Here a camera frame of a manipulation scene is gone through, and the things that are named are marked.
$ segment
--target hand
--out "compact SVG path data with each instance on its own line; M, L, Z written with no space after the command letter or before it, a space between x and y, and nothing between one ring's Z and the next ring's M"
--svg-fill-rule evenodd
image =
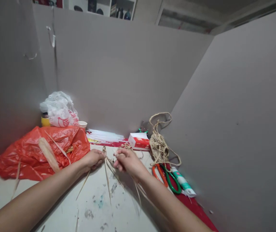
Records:
M142 178L148 177L150 175L146 167L142 164L133 151L122 148L117 150L115 156L117 160L113 166L114 168L119 169L119 171L126 171L137 180L141 180Z
M90 168L96 169L99 165L101 165L104 162L105 157L106 155L104 152L92 149L84 157L82 157L80 161L87 168L86 171L89 171Z

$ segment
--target white plastic bag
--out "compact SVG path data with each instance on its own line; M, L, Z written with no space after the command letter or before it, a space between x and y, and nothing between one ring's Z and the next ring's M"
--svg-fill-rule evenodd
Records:
M79 118L70 96L62 91L53 92L40 104L41 111L48 112L49 122L56 127L78 125Z

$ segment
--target scissors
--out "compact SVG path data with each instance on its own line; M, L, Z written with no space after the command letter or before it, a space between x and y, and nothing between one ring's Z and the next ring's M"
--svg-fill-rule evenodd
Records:
M164 181L164 185L165 185L166 187L169 186L169 188L171 189L171 191L172 191L173 193L175 193L175 194L180 194L180 193L182 192L181 186L180 186L179 182L177 181L177 179L173 176L173 174L172 174L171 172L168 172L167 169L166 169L166 167L165 167L164 165L162 165L162 164L155 164L155 165L152 167L152 173L153 173L153 175L154 175L159 181L160 181L160 179L159 179L159 178L157 177L157 175L156 175L155 167L157 167L157 170L158 170L158 172L160 173L162 180ZM171 182L170 182L169 176L171 176L172 179L174 180L174 182L177 184L178 190L176 190L176 189L172 186L172 184L171 184Z

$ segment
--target white table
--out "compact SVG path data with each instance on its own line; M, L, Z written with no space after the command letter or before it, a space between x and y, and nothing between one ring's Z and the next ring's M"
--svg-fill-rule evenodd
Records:
M102 146L98 145L91 145L91 149L93 148L102 150ZM107 156L110 159L115 159L113 153L117 148L106 147L106 150ZM136 151L136 153L139 157L142 156L142 152ZM141 161L151 172L151 155L146 151L144 151L143 154L144 158ZM126 184L126 190L124 190L109 168L107 169L107 173L109 177L112 205L110 205L109 200L105 167L102 165L99 169L90 173L77 200L76 198L83 185L85 176L66 193L52 211L43 218L34 231L41 232L45 226L43 232L74 232L76 231L77 217L77 231L159 231L154 220L156 220L157 223L160 222L159 224L162 225L162 219L143 199L142 194L140 194L140 197L143 201L143 209L140 211L139 200L131 177L121 173L121 181L124 181ZM20 180L15 197L36 183L37 181ZM10 201L14 185L15 180L3 180L0 178L0 209Z

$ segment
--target orange-handled scissors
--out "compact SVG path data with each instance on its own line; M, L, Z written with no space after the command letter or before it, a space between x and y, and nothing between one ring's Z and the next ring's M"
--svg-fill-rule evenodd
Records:
M163 171L162 171L162 169L161 169L161 167L160 167L159 164L155 164L155 165L152 167L152 173L153 173L153 175L154 175L159 181L161 181L161 180L157 177L157 175L156 175L155 167L157 167L157 170L158 170L158 172L160 173L162 180L164 181L164 185L165 185L166 188L167 188L167 187L168 187L168 182L167 182L166 177L165 177L165 175L164 175L164 173L163 173Z

